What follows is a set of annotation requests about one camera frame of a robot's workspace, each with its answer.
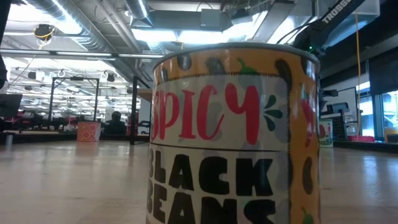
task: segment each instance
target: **green pepper illustration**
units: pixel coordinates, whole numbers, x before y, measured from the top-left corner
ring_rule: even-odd
[[[307,214],[305,211],[305,208],[302,208],[304,212],[304,219],[303,219],[303,224],[313,224],[313,217],[310,214]]]
[[[258,72],[256,69],[247,67],[244,63],[244,61],[241,58],[238,58],[238,62],[242,65],[241,70],[239,73],[241,74],[250,74],[250,75],[258,75]]]

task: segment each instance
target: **metal can rim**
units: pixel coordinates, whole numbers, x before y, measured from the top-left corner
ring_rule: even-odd
[[[228,42],[228,43],[220,43],[220,44],[206,44],[198,47],[190,47],[185,50],[181,50],[178,52],[170,53],[164,55],[162,58],[159,59],[158,62],[155,63],[153,66],[153,71],[156,69],[158,65],[165,62],[166,60],[176,57],[181,54],[188,54],[192,52],[200,52],[206,50],[213,50],[213,49],[266,49],[266,50],[280,50],[287,53],[296,54],[302,57],[305,57],[311,60],[316,66],[317,70],[320,70],[320,62],[313,54],[305,52],[300,49],[296,49],[294,47],[282,44],[263,44],[263,43],[254,43],[254,42]]]

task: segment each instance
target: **ceiling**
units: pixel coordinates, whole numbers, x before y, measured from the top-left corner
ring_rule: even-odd
[[[284,3],[289,5],[278,8],[281,0],[23,1],[27,4],[11,7],[1,43],[2,49],[167,54],[182,48],[215,42],[276,43],[295,27],[314,21],[335,3],[335,0],[285,0]],[[132,5],[129,2],[134,1],[146,5],[145,18],[137,14],[137,9],[131,9]],[[235,19],[238,9],[246,9],[247,15]],[[364,21],[371,21],[378,14],[377,10],[366,13],[370,16]],[[50,24],[56,28],[50,41],[43,42],[33,35],[33,30],[39,24]],[[282,43],[291,43],[294,37],[295,33]],[[48,108],[46,105],[49,102],[52,78],[59,77],[60,73],[65,77],[79,75],[85,78],[99,78],[99,100],[104,108],[106,105],[131,105],[131,98],[127,99],[127,96],[131,97],[127,94],[127,88],[131,86],[132,77],[138,76],[152,86],[152,66],[156,61],[148,58],[104,60],[87,57],[86,60],[82,60],[81,57],[76,57],[67,60],[51,55],[48,58],[34,57],[8,55],[5,58],[6,66],[10,70],[9,80],[12,83],[9,92],[23,93],[24,99],[27,99],[24,104],[37,106],[40,103],[39,106],[43,105],[43,108],[35,109],[43,111]],[[37,78],[28,78],[29,72],[36,72]],[[114,74],[114,82],[107,81],[108,74]],[[71,92],[67,90],[68,86],[80,87],[80,91]],[[84,104],[77,103],[80,108],[92,108],[92,94],[95,94],[95,88],[92,88],[92,83],[88,81],[76,83],[67,80],[58,86],[55,94],[61,102],[56,103],[60,107],[72,107],[74,104],[70,104],[67,97],[62,95],[76,95],[72,100],[84,100]],[[89,111],[78,109],[79,106],[76,108],[82,113]]]

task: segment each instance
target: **computer monitor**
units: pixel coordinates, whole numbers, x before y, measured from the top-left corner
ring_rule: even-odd
[[[0,116],[17,116],[21,99],[21,94],[0,94]]]

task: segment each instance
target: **tin can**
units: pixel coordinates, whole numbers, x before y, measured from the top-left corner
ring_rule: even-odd
[[[318,60],[227,43],[154,67],[147,223],[320,223]]]

